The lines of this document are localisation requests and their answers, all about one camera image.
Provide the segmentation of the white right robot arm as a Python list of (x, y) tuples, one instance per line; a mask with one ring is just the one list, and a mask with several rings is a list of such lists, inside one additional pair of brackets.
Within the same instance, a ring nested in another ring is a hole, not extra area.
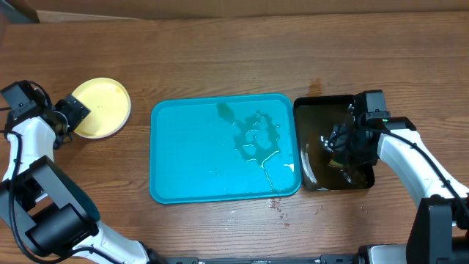
[(453, 228), (468, 230), (468, 187), (453, 178), (424, 145), (406, 117), (392, 117), (382, 91), (354, 95), (348, 111), (352, 124), (335, 125), (325, 150), (330, 164), (342, 169), (388, 165), (417, 207), (405, 244), (362, 246), (357, 263), (467, 263), (468, 236), (455, 237)]

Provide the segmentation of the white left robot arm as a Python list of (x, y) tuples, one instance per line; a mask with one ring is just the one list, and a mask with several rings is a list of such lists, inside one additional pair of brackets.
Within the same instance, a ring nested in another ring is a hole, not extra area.
[(100, 220), (90, 197), (53, 161), (54, 150), (90, 110), (72, 95), (52, 103), (33, 81), (1, 90), (10, 161), (1, 182), (1, 218), (21, 252), (36, 263), (81, 257), (95, 263), (164, 263), (154, 249), (120, 235)]

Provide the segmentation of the white plate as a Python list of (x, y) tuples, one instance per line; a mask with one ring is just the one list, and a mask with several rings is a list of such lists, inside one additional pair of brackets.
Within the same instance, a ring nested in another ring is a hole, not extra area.
[(127, 114), (90, 113), (76, 128), (75, 133), (87, 139), (104, 139), (121, 130), (128, 121)]

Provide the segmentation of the yellow plate with sauce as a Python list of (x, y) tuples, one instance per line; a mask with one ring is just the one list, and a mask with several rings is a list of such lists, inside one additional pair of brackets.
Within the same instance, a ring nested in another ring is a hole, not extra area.
[(81, 101), (93, 114), (131, 113), (128, 91), (112, 78), (93, 78), (78, 86), (72, 96)]

